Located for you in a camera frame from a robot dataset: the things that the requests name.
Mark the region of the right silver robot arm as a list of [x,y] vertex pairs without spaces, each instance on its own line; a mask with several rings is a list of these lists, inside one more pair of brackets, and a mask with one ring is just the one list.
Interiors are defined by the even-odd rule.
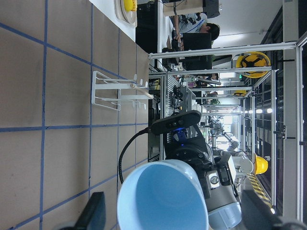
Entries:
[[163,135],[166,159],[187,163],[196,172],[208,211],[209,226],[229,230],[242,220],[234,187],[236,171],[231,154],[220,155],[205,142],[199,128],[188,137],[186,128]]

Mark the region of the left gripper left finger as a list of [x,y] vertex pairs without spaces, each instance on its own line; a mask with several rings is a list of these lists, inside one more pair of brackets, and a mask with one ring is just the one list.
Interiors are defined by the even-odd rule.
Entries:
[[106,204],[104,192],[92,193],[73,230],[103,230],[106,225]]

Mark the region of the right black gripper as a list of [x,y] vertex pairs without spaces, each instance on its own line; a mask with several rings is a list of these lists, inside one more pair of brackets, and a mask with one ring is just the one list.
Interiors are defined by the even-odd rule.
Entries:
[[[198,125],[192,126],[196,136],[189,138],[186,128],[179,128],[164,135],[165,158],[180,160],[190,165],[195,172],[207,172],[212,169],[213,155]],[[217,171],[223,186],[234,183],[234,161],[231,155],[214,158]]]

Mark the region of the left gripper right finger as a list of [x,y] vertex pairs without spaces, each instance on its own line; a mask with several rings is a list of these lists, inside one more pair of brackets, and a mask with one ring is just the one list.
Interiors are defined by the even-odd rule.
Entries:
[[242,221],[248,230],[287,230],[288,227],[252,190],[242,193]]

